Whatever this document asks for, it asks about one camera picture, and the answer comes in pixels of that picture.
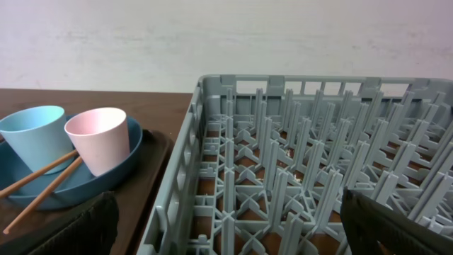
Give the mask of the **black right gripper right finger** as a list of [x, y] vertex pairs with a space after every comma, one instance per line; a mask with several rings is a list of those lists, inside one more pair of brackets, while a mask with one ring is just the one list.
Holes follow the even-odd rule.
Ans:
[[452, 239], [437, 234], [357, 191], [343, 189], [340, 218], [353, 254], [452, 253]]

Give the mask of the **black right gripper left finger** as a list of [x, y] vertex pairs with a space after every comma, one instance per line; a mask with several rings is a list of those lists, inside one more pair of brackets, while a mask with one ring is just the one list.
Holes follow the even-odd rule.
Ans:
[[29, 254], [109, 254], [118, 222], [119, 207], [114, 193], [104, 192], [37, 232], [37, 242]]

